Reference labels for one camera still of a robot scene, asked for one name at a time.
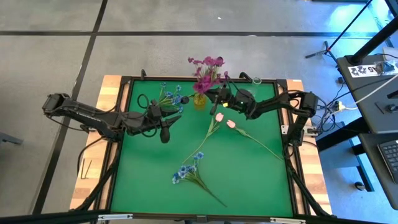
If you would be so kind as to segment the black keyboard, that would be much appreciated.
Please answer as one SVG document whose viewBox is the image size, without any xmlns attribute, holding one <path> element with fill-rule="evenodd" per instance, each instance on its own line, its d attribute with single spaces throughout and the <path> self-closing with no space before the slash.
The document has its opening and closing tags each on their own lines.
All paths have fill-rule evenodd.
<svg viewBox="0 0 398 224">
<path fill-rule="evenodd" d="M 393 182 L 398 184 L 398 140 L 378 144 L 377 148 L 386 163 Z"/>
</svg>

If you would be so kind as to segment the silver metal bracket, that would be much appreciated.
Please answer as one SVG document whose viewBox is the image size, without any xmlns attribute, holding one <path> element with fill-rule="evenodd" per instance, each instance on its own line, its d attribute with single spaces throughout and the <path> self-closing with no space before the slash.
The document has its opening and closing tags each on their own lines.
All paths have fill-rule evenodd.
<svg viewBox="0 0 398 224">
<path fill-rule="evenodd" d="M 270 217 L 270 222 L 278 224 L 307 224 L 305 220 L 281 217 Z"/>
<path fill-rule="evenodd" d="M 98 215 L 98 221 L 99 222 L 104 222 L 104 221 L 112 221 L 112 220 L 128 220 L 128 219 L 133 219 L 134 215 L 131 213 L 127 214 L 102 214 Z"/>
</svg>

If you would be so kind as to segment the blue artificial flower bunch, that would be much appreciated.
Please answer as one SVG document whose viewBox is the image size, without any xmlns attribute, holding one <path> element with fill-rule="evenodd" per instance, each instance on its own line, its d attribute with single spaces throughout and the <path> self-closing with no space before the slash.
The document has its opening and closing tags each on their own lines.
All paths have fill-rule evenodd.
<svg viewBox="0 0 398 224">
<path fill-rule="evenodd" d="M 203 152 L 198 152 L 192 157 L 193 163 L 188 165 L 182 165 L 176 173 L 172 176 L 172 183 L 174 185 L 179 184 L 181 181 L 193 183 L 199 188 L 203 189 L 209 195 L 211 195 L 217 202 L 222 204 L 222 206 L 227 207 L 227 205 L 222 202 L 205 184 L 202 177 L 200 176 L 200 161 L 204 158 Z"/>
<path fill-rule="evenodd" d="M 176 85 L 173 90 L 167 88 L 166 82 L 160 83 L 159 100 L 157 103 L 161 108 L 177 110 L 183 112 L 182 86 Z"/>
</svg>

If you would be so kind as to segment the clear glass vase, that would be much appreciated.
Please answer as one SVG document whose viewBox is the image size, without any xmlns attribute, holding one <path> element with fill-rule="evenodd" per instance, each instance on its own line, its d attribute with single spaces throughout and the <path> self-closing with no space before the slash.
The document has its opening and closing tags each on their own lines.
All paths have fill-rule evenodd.
<svg viewBox="0 0 398 224">
<path fill-rule="evenodd" d="M 246 89 L 253 97 L 255 97 L 261 83 L 262 80 L 259 77 L 251 78 L 251 84 Z"/>
</svg>

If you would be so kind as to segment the grey desk with keyboard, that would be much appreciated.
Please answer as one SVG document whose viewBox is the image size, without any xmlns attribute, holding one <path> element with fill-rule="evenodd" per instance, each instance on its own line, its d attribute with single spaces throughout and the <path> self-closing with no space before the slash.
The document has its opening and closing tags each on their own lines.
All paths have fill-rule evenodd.
<svg viewBox="0 0 398 224">
<path fill-rule="evenodd" d="M 365 133 L 358 134 L 358 137 L 391 207 L 398 210 L 398 172 L 391 175 L 387 166 L 387 159 L 383 158 L 378 148 L 383 143 L 398 141 L 398 133 Z"/>
</svg>

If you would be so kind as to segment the black tripod stand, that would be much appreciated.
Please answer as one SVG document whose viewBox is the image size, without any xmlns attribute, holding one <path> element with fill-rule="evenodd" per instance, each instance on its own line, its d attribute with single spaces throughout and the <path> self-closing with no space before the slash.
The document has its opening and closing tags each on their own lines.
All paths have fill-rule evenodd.
<svg viewBox="0 0 398 224">
<path fill-rule="evenodd" d="M 310 55 L 306 55 L 305 58 L 312 58 L 318 55 L 326 55 L 331 57 L 334 61 L 336 61 L 336 57 L 331 52 L 331 48 L 345 35 L 346 31 L 354 24 L 354 22 L 358 19 L 358 17 L 365 11 L 365 9 L 371 4 L 373 0 L 366 0 L 363 8 L 353 17 L 351 22 L 343 29 L 343 31 L 339 34 L 339 36 L 332 42 L 331 45 L 327 41 L 324 41 L 325 49 L 319 52 L 312 53 Z"/>
</svg>

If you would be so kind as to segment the pale pink artificial tulip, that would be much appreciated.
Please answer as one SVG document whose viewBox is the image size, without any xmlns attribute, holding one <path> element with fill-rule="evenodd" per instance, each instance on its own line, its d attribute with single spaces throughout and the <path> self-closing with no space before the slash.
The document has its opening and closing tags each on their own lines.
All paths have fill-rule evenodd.
<svg viewBox="0 0 398 224">
<path fill-rule="evenodd" d="M 226 124 L 228 125 L 229 128 L 234 129 L 235 131 L 237 131 L 239 134 L 243 135 L 244 137 L 247 137 L 247 138 L 253 140 L 254 142 L 258 143 L 260 146 L 262 146 L 263 148 L 268 150 L 274 157 L 276 157 L 278 160 L 282 161 L 282 159 L 276 153 L 274 153 L 271 149 L 269 149 L 266 145 L 264 145 L 263 143 L 261 143 L 260 141 L 258 141 L 257 139 L 255 139 L 254 137 L 249 135 L 245 130 L 238 128 L 234 121 L 227 120 Z"/>
<path fill-rule="evenodd" d="M 222 122 L 223 118 L 224 114 L 222 113 L 218 113 L 212 117 L 208 131 L 201 144 L 182 162 L 182 164 L 186 163 L 191 157 L 193 157 L 202 148 L 206 140 L 220 128 L 220 123 Z"/>
</svg>

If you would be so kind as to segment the black slanted pole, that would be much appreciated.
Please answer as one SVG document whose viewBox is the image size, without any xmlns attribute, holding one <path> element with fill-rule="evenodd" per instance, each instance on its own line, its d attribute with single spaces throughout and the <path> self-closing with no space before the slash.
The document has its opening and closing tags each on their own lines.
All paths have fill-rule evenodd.
<svg viewBox="0 0 398 224">
<path fill-rule="evenodd" d="M 348 62 L 352 65 L 359 65 L 366 56 L 368 56 L 397 30 L 398 15 L 395 16 L 395 18 L 393 18 L 393 20 L 381 29 L 372 39 L 364 44 L 354 55 L 348 56 Z"/>
</svg>

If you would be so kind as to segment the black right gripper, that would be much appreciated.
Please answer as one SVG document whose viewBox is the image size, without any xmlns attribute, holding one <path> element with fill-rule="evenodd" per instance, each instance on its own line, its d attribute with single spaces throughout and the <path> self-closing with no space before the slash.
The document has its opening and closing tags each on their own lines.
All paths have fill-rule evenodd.
<svg viewBox="0 0 398 224">
<path fill-rule="evenodd" d="M 209 89 L 205 92 L 205 95 L 213 103 L 211 108 L 211 115 L 214 115 L 218 105 L 222 105 L 225 108 L 229 108 L 238 111 L 236 105 L 235 96 L 232 94 L 230 84 L 222 84 L 218 88 Z"/>
</svg>

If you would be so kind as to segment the green table mat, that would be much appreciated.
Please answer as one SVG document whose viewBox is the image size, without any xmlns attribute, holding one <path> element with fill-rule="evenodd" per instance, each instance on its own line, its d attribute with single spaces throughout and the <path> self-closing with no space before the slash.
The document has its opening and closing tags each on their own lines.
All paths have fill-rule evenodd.
<svg viewBox="0 0 398 224">
<path fill-rule="evenodd" d="M 199 186 L 172 176 L 182 162 L 201 144 L 210 122 L 211 105 L 196 110 L 193 103 L 183 107 L 182 117 L 170 128 L 166 144 L 158 136 L 125 136 L 114 186 L 111 210 L 129 213 L 187 213 L 199 215 L 278 216 L 292 215 L 292 202 L 283 161 L 253 140 L 226 124 L 237 127 L 266 145 L 281 159 L 282 139 L 276 111 L 248 120 L 224 107 L 220 128 L 198 152 L 200 176 L 227 207 Z"/>
</svg>

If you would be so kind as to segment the grey floor object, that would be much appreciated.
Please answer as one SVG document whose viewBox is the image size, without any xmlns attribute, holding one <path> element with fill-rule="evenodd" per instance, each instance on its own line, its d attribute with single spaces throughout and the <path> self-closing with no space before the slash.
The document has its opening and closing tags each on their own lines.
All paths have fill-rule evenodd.
<svg viewBox="0 0 398 224">
<path fill-rule="evenodd" d="M 6 133 L 0 132 L 0 144 L 3 142 L 21 145 L 23 143 L 23 140 L 16 138 L 14 136 L 8 135 Z"/>
</svg>

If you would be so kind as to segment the white power strip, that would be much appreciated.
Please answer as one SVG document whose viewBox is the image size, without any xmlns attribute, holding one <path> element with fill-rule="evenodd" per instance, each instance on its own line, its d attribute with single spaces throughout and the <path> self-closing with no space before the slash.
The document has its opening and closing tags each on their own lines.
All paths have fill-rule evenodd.
<svg viewBox="0 0 398 224">
<path fill-rule="evenodd" d="M 341 101 L 336 100 L 331 104 L 330 109 L 332 112 L 337 112 L 345 109 L 345 105 Z"/>
</svg>

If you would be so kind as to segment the black desk knob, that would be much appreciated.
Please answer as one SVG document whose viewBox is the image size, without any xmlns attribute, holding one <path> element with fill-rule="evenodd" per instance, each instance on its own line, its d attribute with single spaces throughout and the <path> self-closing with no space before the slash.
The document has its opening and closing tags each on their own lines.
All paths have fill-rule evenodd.
<svg viewBox="0 0 398 224">
<path fill-rule="evenodd" d="M 376 107 L 382 114 L 392 114 L 398 113 L 398 105 L 396 104 L 387 104 L 384 102 L 375 102 Z"/>
</svg>

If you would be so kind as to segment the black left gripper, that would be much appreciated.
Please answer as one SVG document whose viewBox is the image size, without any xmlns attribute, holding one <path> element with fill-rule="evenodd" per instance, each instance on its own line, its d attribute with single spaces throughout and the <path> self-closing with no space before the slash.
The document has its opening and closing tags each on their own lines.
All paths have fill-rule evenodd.
<svg viewBox="0 0 398 224">
<path fill-rule="evenodd" d="M 162 143 L 170 141 L 170 127 L 176 123 L 182 116 L 174 116 L 172 118 L 165 117 L 179 113 L 180 108 L 162 107 L 155 100 L 151 100 L 147 109 L 147 118 L 153 123 L 156 128 L 160 128 L 160 140 Z"/>
</svg>

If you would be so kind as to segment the black frame beam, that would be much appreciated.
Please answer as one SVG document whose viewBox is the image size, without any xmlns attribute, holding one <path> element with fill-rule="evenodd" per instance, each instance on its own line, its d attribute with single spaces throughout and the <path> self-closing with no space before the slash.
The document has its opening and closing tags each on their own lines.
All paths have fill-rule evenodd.
<svg viewBox="0 0 398 224">
<path fill-rule="evenodd" d="M 21 215 L 13 217 L 0 217 L 0 224 L 81 224 L 97 222 L 98 215 L 102 214 L 126 214 L 110 213 L 108 210 L 73 210 L 69 212 L 44 213 L 35 215 Z M 208 222 L 266 222 L 270 223 L 270 217 L 262 216 L 226 216 L 226 215 L 179 215 L 179 214 L 150 214 L 132 213 L 133 219 L 148 220 L 188 220 L 199 223 Z M 305 220 L 307 224 L 383 224 L 378 222 L 365 222 L 333 217 L 319 217 L 311 215 L 294 215 L 294 219 Z"/>
</svg>

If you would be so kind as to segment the yellow glass vase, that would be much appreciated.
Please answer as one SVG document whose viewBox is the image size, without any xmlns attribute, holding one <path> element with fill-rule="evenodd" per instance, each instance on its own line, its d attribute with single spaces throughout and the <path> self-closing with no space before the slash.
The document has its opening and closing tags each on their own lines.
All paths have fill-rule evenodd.
<svg viewBox="0 0 398 224">
<path fill-rule="evenodd" d="M 206 106 L 206 96 L 201 93 L 196 93 L 193 96 L 194 108 L 196 110 L 203 110 Z"/>
</svg>

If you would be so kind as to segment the black desk leg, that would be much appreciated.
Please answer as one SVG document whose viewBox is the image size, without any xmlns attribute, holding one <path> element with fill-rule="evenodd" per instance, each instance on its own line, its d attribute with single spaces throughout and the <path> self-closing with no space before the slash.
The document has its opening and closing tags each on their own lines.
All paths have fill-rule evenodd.
<svg viewBox="0 0 398 224">
<path fill-rule="evenodd" d="M 355 167 L 367 192 L 374 187 L 364 168 L 360 155 L 364 154 L 361 144 L 353 144 L 358 134 L 368 133 L 369 127 L 364 118 L 358 118 L 349 124 L 343 122 L 325 124 L 324 130 L 316 138 L 322 165 L 326 170 Z"/>
</svg>

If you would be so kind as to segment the thin bent metal key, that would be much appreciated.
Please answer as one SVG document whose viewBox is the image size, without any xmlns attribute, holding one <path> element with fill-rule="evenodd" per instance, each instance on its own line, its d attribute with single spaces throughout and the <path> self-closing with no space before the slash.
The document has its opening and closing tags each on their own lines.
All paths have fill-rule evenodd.
<svg viewBox="0 0 398 224">
<path fill-rule="evenodd" d="M 81 171 L 80 171 L 80 179 L 87 179 L 88 171 L 90 170 L 92 164 L 92 160 L 86 162 L 86 159 L 83 159 L 81 162 Z"/>
</svg>

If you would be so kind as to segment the white printed label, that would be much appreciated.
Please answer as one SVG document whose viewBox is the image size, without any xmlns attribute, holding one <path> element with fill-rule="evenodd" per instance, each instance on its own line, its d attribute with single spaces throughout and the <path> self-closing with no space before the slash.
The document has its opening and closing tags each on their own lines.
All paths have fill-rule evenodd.
<svg viewBox="0 0 398 224">
<path fill-rule="evenodd" d="M 352 66 L 348 67 L 348 70 L 353 78 L 376 77 L 380 75 L 375 64 Z"/>
</svg>

